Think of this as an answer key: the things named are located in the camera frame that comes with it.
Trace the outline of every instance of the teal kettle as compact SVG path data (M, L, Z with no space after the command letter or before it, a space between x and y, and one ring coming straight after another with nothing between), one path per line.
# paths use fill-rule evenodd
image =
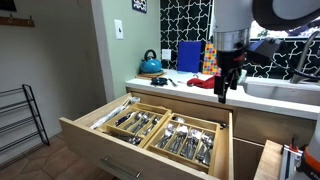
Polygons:
M156 52L152 49L149 49L144 54L144 59L141 60L140 72L141 74L155 74L162 72L162 64L159 60L156 59Z

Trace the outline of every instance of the outlet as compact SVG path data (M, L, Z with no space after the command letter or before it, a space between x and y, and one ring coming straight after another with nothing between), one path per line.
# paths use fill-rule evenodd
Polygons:
M170 61L171 60L171 49L162 49L161 58Z
M115 19L114 20L114 26L116 30L116 38L117 39L123 39L123 27L122 27L122 21Z

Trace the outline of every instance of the red object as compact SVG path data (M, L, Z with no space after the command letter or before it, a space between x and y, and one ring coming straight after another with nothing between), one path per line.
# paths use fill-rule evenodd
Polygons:
M304 157L306 158L306 163L309 164L313 169L320 172L320 162L318 162L314 157L309 154L308 147L304 151Z
M299 152L299 148L296 146L295 148L290 144L290 150L293 152Z
M214 79L215 79L215 75L205 81L198 79L198 78L192 78L187 82L187 84L194 85L194 86L204 88L204 89L213 89L214 88Z

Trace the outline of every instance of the sink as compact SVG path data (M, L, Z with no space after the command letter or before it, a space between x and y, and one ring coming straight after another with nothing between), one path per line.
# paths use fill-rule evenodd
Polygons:
M320 87L310 85L293 85L288 81L276 80L275 85L263 82L244 82L243 88L246 94L266 99L289 101L294 103L320 106Z

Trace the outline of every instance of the tile floor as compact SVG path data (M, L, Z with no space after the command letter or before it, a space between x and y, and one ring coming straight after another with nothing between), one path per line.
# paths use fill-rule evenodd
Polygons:
M69 151L61 134L44 146L0 171L1 180L112 180L101 170Z

